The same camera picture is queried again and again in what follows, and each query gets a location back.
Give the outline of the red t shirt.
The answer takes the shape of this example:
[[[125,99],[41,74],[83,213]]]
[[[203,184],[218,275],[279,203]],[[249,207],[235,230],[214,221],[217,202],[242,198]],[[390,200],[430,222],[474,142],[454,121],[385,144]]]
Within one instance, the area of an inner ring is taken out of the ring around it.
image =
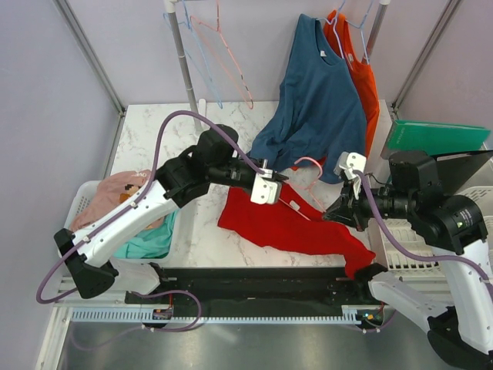
[[[345,273],[351,279],[375,258],[375,253],[347,227],[322,220],[322,213],[288,184],[283,185],[280,199],[272,205],[252,203],[244,190],[231,187],[218,226],[259,247],[309,255],[341,255]]]

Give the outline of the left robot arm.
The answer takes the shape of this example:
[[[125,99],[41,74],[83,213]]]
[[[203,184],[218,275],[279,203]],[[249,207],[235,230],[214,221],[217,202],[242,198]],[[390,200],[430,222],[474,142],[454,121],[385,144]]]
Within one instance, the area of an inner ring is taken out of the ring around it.
[[[166,300],[169,285],[153,262],[124,261],[115,252],[152,222],[208,193],[211,184],[249,191],[255,204],[275,204],[286,177],[265,160],[241,159],[238,134],[220,125],[200,134],[197,144],[167,160],[128,200],[84,230],[62,229],[55,242],[83,299],[108,290],[133,291],[152,303]]]

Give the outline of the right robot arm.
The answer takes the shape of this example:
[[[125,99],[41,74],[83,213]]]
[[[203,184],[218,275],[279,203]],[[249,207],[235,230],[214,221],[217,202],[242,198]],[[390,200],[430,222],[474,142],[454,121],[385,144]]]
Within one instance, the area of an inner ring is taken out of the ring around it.
[[[452,303],[433,301],[379,264],[359,270],[353,283],[361,303],[389,304],[417,325],[435,353],[461,369],[492,367],[492,269],[488,231],[480,207],[458,188],[491,159],[489,150],[428,155],[422,150],[393,153],[391,183],[373,188],[364,175],[365,157],[340,155],[334,172],[344,185],[326,209],[327,221],[365,230],[375,220],[384,234],[386,220],[406,220],[431,248]]]

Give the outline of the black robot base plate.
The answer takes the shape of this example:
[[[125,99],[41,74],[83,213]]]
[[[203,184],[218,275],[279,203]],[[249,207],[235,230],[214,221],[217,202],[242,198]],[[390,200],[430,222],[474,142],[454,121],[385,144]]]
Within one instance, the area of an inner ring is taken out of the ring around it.
[[[128,293],[127,304],[167,304],[194,316],[198,311],[233,314],[338,315],[344,305],[376,306],[368,283],[387,269],[371,264],[351,279],[342,267],[167,267],[152,298]]]

